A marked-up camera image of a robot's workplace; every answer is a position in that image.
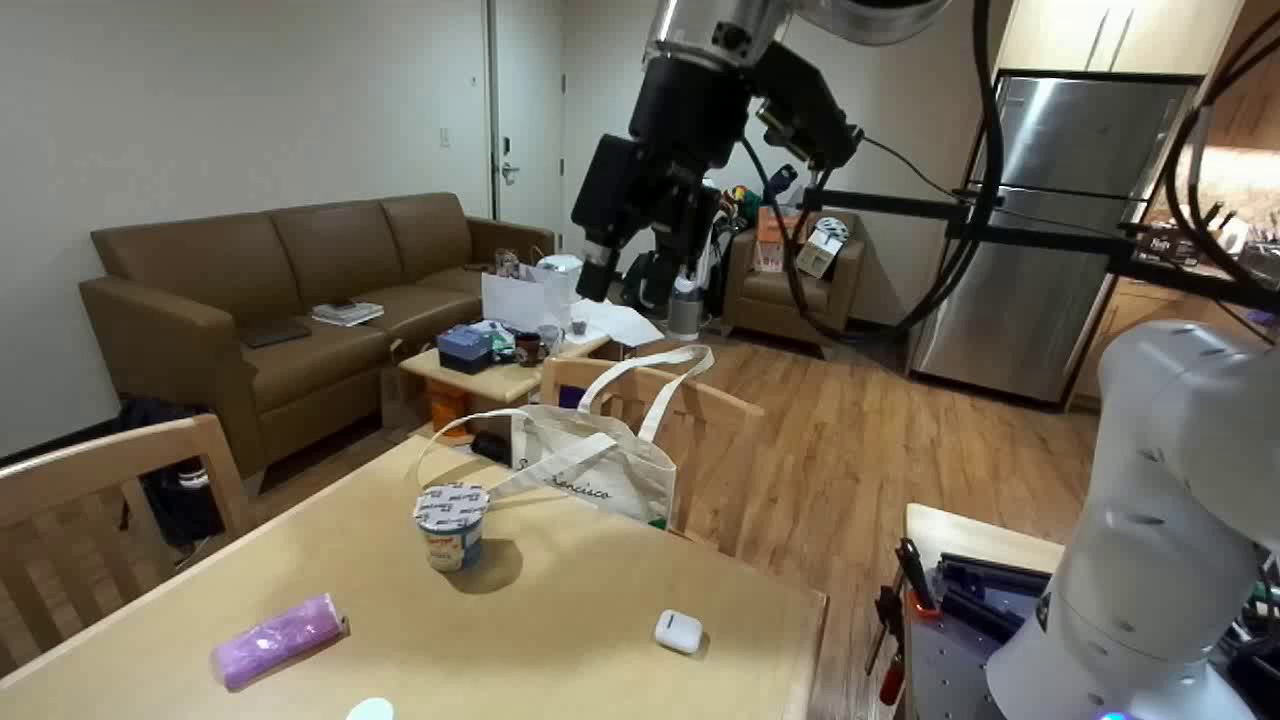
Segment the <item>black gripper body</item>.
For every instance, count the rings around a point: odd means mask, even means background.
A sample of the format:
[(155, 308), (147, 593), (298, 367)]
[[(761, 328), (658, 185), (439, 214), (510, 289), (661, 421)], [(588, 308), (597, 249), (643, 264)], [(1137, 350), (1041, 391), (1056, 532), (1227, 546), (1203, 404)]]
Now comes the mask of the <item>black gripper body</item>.
[(658, 232), (667, 270), (691, 272), (706, 260), (716, 210), (722, 191), (711, 185), (647, 160), (639, 142), (605, 136), (571, 206), (571, 224), (588, 242), (575, 293), (605, 299), (622, 252), (639, 230)]

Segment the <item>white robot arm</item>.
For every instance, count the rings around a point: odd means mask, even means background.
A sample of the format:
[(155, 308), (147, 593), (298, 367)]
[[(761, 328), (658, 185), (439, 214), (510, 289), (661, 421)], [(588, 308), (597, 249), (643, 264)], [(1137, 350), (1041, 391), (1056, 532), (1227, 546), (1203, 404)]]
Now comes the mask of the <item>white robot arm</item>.
[(779, 42), (790, 22), (886, 47), (919, 38), (946, 9), (950, 0), (661, 0), (630, 132), (599, 136), (571, 206), (588, 242), (575, 293), (605, 299), (639, 230), (658, 232), (678, 270), (706, 256), (716, 210), (706, 177), (743, 142), (748, 106), (761, 106), (769, 142), (807, 168), (853, 160), (855, 127), (820, 68)]

